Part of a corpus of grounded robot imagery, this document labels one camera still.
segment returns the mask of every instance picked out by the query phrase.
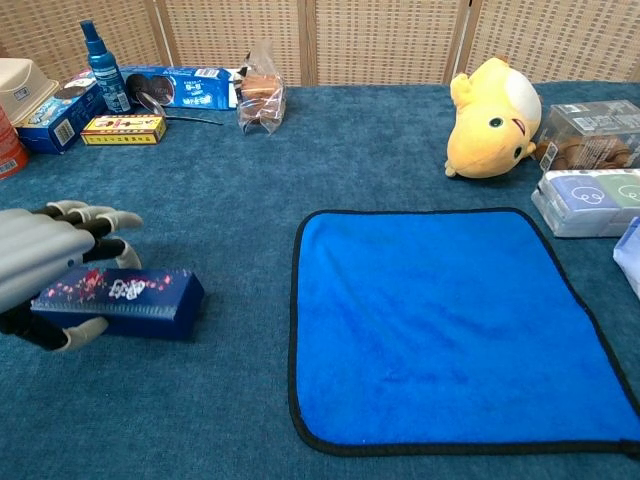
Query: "microfiber cloth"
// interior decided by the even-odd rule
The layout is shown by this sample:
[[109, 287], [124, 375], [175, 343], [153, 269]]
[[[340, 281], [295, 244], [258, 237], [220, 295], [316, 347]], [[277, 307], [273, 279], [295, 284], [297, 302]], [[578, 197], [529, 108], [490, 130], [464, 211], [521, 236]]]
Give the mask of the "microfiber cloth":
[[611, 347], [514, 209], [306, 218], [289, 397], [336, 455], [640, 452]]

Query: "robotic hand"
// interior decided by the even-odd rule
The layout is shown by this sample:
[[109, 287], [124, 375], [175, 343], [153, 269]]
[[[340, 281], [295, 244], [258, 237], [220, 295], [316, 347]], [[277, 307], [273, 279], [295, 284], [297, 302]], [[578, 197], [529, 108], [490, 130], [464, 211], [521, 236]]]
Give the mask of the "robotic hand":
[[127, 242], [102, 238], [141, 225], [134, 213], [71, 200], [50, 202], [33, 212], [0, 210], [0, 332], [55, 351], [79, 348], [100, 335], [108, 325], [105, 318], [62, 329], [32, 313], [31, 300], [86, 262], [115, 258], [120, 268], [141, 268]]

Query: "blue carpet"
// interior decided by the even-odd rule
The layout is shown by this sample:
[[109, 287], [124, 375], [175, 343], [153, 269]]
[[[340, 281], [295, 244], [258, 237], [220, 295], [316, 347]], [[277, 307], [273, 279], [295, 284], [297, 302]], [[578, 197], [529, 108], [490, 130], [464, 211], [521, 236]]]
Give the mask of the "blue carpet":
[[[640, 105], [639, 84], [538, 91], [545, 108]], [[169, 121], [156, 146], [76, 143], [0, 182], [1, 209], [77, 198], [135, 211], [144, 227], [121, 236], [144, 265], [191, 270], [206, 291], [188, 342], [105, 336], [51, 355], [0, 338], [0, 478], [640, 478], [640, 463], [620, 454], [339, 458], [294, 428], [291, 258], [298, 225], [322, 209], [525, 211], [640, 392], [640, 302], [612, 259], [615, 239], [553, 239], [529, 198], [540, 178], [529, 160], [500, 178], [446, 178], [446, 86], [292, 88], [271, 137], [243, 136], [235, 112], [172, 113], [225, 125]]]
[[319, 212], [292, 284], [290, 405], [319, 450], [640, 453], [617, 359], [516, 210]]

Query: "stuffed animal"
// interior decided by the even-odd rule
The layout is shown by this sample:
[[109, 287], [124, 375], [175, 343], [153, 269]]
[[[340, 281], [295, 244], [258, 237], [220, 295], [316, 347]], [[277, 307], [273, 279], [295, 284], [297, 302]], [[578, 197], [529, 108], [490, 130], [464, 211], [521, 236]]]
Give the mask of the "stuffed animal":
[[456, 123], [445, 174], [487, 178], [508, 172], [535, 150], [542, 105], [533, 85], [499, 58], [451, 81]]

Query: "small yellow box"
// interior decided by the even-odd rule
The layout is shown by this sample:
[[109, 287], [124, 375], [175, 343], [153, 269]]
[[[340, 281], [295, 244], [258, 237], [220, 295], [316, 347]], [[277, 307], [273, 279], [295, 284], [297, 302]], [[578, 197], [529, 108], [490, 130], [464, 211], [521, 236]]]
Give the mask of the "small yellow box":
[[161, 115], [99, 115], [80, 136], [86, 145], [154, 145], [166, 130]]

